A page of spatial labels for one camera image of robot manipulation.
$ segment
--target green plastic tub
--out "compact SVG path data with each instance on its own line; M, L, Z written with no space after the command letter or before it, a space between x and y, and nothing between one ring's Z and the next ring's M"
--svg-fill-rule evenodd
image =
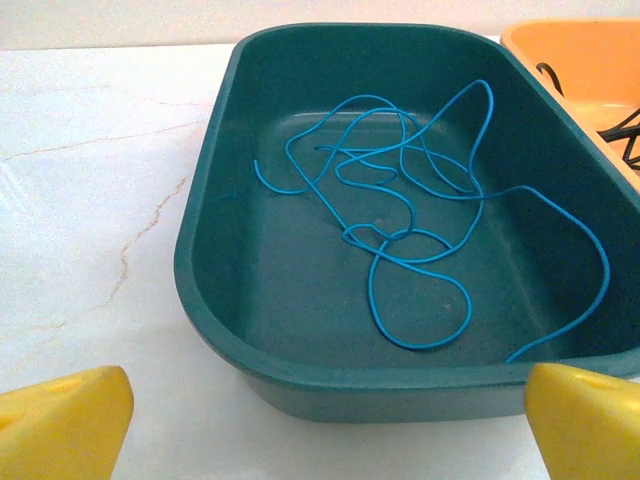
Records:
M593 245L564 218L527 195L488 202L468 245L438 266L469 289L471 325L450 345L413 352L388 342L371 318L371 256L340 239L315 197L275 195L253 169L258 159L274 183L295 182L285 141L351 95L381 95L426 119L477 78L495 94L476 160L485 190L537 188L600 237L612 268L607 296L585 323L511 365L509 354L571 321L599 287ZM477 93L447 115L432 145L468 151L486 108ZM329 124L327 142L345 126ZM360 144L396 129L394 119L372 122ZM339 192L336 202L375 215L389 231L403 212L384 197ZM470 221L459 204L426 198L418 206L453 237ZM533 362L640 372L639 212L620 173L498 44L438 26L285 26L233 52L193 179L175 278L206 342L291 415L405 422L518 414ZM447 284L400 269L380 274L377 294L388 326L412 340L440 338L464 314Z

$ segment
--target white wall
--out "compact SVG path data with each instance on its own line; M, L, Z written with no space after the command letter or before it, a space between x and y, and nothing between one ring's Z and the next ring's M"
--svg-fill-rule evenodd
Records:
M0 0L0 48L235 42L292 22L437 23L499 34L535 17L640 16L640 0Z

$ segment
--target black cable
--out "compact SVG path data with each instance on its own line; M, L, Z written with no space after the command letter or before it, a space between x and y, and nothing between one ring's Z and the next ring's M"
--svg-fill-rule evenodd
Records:
M547 75L549 75L549 77L551 78L555 89L558 91L558 93L560 93L560 95L564 97L564 92L562 91L562 86L560 85L560 79L558 78L558 75L551 67L551 65L549 65L548 63L540 62L538 63L538 65L536 65L536 70L538 70L540 73L546 72ZM634 170L640 170L640 165L637 165L638 163L640 163L640 156L631 158L631 151L633 150L633 146L636 143L636 138L640 136L640 123L635 126L627 126L636 117L640 117L640 108L617 125L606 130L597 131L597 133L607 143L628 138L629 141L627 142L624 153L622 154L622 160L624 160L624 162Z
M560 92L560 95L564 97L564 93L562 93L562 87L560 86L560 79L556 75L556 72L551 68L551 65L548 63L540 62L536 65L536 70L540 73L547 72L547 74L551 77L551 81L553 82L553 86L556 87L556 90Z

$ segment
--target marble countertop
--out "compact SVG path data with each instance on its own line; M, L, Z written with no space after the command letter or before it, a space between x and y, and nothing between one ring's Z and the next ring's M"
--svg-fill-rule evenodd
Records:
M121 365L114 479L548 479L524 416L314 424L200 339L173 251L231 49L0 56L0 391Z

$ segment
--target hole in yellow block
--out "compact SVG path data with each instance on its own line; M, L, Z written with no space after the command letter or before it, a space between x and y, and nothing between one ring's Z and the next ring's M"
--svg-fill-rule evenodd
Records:
M598 388L600 390L615 390L617 388L613 382L609 382L604 378L592 377L590 375L582 375L579 373L575 375L575 378L582 380L590 387Z
M82 384L82 380L74 378L73 380L67 380L65 382L56 383L55 385L47 388L49 393L67 393L74 388L79 387Z
M626 409L640 415L640 399L625 399L623 405Z
M0 415L0 430L4 430L9 425L11 425L14 422L17 422L18 420L20 420L20 417L17 417L15 415L12 415L12 416Z

